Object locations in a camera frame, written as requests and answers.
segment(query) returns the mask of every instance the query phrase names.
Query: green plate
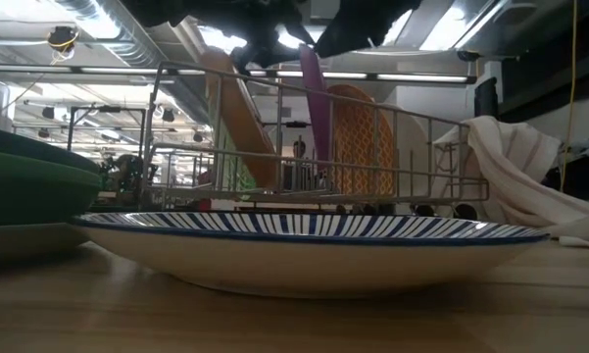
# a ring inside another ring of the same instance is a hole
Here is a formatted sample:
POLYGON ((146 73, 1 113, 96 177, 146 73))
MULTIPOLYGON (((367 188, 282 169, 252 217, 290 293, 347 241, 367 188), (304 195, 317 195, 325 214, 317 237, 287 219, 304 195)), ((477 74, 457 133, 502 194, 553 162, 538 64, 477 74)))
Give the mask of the green plate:
POLYGON ((56 163, 98 174, 98 165, 82 156, 47 143, 0 130, 0 153, 56 163))
POLYGON ((99 190, 96 174, 0 153, 0 226, 65 222, 84 213, 99 190))

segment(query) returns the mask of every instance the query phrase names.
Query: white cloth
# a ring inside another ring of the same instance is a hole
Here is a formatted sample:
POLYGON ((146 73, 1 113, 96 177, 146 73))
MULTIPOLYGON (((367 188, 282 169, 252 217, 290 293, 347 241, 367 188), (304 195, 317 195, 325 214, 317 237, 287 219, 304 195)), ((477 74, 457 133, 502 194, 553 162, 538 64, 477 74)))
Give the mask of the white cloth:
MULTIPOLYGON (((466 176, 482 176, 489 183, 490 198, 472 203, 480 219, 543 227, 553 237, 589 240, 589 202, 540 184, 557 157, 560 142, 556 138, 528 124, 503 124, 492 117, 479 117, 464 123, 469 128, 463 128, 463 136, 455 127, 434 145, 467 140, 468 148, 464 148, 462 158, 466 176)), ((452 160, 461 160, 457 149, 438 157, 438 169, 449 166, 452 160)), ((450 197, 450 189, 448 178, 437 177, 433 183, 433 196, 450 197)), ((478 195, 479 187, 464 187, 464 198, 478 195)), ((442 216, 449 216, 444 212, 439 211, 442 216)))

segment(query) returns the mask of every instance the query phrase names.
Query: wooden table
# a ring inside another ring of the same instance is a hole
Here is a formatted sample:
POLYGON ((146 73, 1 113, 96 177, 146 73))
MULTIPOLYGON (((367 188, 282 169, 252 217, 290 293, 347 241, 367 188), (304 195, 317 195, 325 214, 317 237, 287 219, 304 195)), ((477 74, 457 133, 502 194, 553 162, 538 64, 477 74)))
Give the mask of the wooden table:
POLYGON ((198 288, 95 245, 0 270, 0 353, 589 352, 589 250, 375 301, 198 288))

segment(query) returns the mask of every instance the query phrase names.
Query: ceiling light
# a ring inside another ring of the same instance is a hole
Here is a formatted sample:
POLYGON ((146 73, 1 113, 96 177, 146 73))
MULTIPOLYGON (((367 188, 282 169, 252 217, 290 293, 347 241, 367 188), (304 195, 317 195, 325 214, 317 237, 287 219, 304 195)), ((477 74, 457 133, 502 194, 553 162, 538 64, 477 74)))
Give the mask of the ceiling light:
POLYGON ((107 136, 109 138, 113 138, 116 140, 120 139, 120 134, 113 131, 113 130, 109 130, 109 129, 104 129, 104 130, 100 130, 100 133, 102 133, 104 136, 107 136))
MULTIPOLYGON (((322 35, 322 30, 321 29, 315 29, 315 30, 308 29, 308 33, 310 34, 310 36, 312 37, 312 39, 314 41, 318 41, 320 39, 320 36, 322 35)), ((299 47, 299 45, 304 44, 304 42, 301 39, 288 33, 287 30, 285 30, 285 28, 279 29, 278 41, 279 41, 279 43, 285 45, 288 48, 292 48, 292 49, 297 49, 299 47)))
POLYGON ((84 74, 114 74, 114 75, 151 75, 157 74, 157 69, 139 69, 139 68, 82 68, 84 74))
POLYGON ((383 45, 394 45, 396 41, 399 39, 399 35, 403 31, 403 27, 410 19, 412 15, 412 10, 406 12, 401 16, 397 21, 392 24, 390 30, 388 30, 387 34, 385 34, 385 39, 383 39, 383 45))
POLYGON ((221 30, 213 27, 199 25, 198 26, 205 44, 222 49, 226 54, 230 54, 236 47, 243 47, 246 45, 246 40, 232 36, 226 36, 221 30))
POLYGON ((303 73, 302 72, 294 72, 294 71, 285 71, 285 72, 279 71, 279 72, 276 72, 276 75, 278 77, 302 77, 303 73))
POLYGON ((466 83, 468 77, 466 76, 442 76, 442 75, 394 75, 394 74, 379 74, 377 79, 382 80, 401 80, 401 81, 421 81, 421 82, 448 82, 448 83, 466 83))
POLYGON ((464 36, 458 38, 459 41, 455 43, 454 48, 459 49, 465 46, 495 15, 509 2, 509 0, 501 0, 492 10, 490 10, 479 22, 477 22, 464 36))
POLYGON ((46 119, 55 119, 55 108, 45 107, 43 110, 41 110, 41 116, 46 119))
POLYGON ((48 131, 47 128, 41 128, 37 132, 37 136, 39 136, 40 138, 49 138, 50 137, 50 131, 48 131))
POLYGON ((70 73, 72 70, 69 67, 58 66, 21 66, 21 65, 1 65, 0 72, 11 73, 27 73, 27 74, 60 74, 70 73))
POLYGON ((251 70, 252 77, 266 77, 266 72, 251 70))
POLYGON ((94 127, 99 127, 99 126, 100 126, 100 124, 98 124, 98 123, 95 123, 95 122, 92 122, 92 121, 90 121, 90 120, 87 120, 87 119, 83 119, 83 120, 82 120, 82 122, 83 122, 84 124, 87 124, 87 125, 89 125, 89 126, 94 126, 94 127))
POLYGON ((438 21, 420 46, 420 50, 447 50, 466 32, 466 16, 462 9, 452 7, 438 21))
POLYGON ((172 109, 164 109, 164 114, 161 116, 161 120, 167 123, 172 123, 174 121, 174 112, 172 109))
POLYGON ((368 75, 364 73, 324 73, 324 78, 351 78, 351 79, 364 79, 368 75))
MULTIPOLYGON (((230 54, 230 52, 232 52, 236 47, 243 47, 247 43, 246 40, 234 35, 227 37, 222 33, 221 30, 210 26, 199 25, 198 28, 200 29, 200 33, 203 36, 205 44, 220 48, 226 54, 230 54)), ((318 41, 322 35, 322 29, 308 29, 308 32, 314 41, 318 41)), ((279 29, 278 41, 286 47, 292 49, 298 48, 298 46, 303 43, 302 40, 290 35, 284 28, 279 29)))

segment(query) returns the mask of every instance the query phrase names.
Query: blue and white plate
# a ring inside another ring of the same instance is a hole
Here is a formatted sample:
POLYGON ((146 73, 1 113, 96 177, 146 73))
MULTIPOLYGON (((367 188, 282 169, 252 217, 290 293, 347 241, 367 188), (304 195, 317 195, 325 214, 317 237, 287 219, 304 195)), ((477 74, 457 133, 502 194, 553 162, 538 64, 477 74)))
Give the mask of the blue and white plate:
POLYGON ((127 213, 74 224, 108 250, 183 280, 289 297, 366 296, 465 277, 548 237, 411 216, 127 213))

